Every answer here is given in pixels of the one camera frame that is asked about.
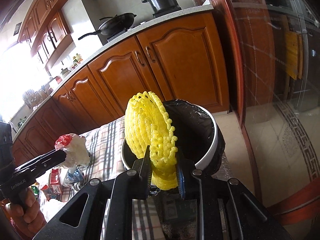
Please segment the person's left hand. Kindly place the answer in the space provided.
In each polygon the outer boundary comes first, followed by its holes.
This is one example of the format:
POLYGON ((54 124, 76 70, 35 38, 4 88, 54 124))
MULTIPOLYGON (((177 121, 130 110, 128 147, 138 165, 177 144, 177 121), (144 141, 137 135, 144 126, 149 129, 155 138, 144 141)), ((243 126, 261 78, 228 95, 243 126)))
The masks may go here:
POLYGON ((25 211, 18 204, 8 202, 4 206, 10 222, 21 239, 33 239, 33 237, 47 224, 43 213, 40 210, 39 202, 28 188, 25 197, 25 211))

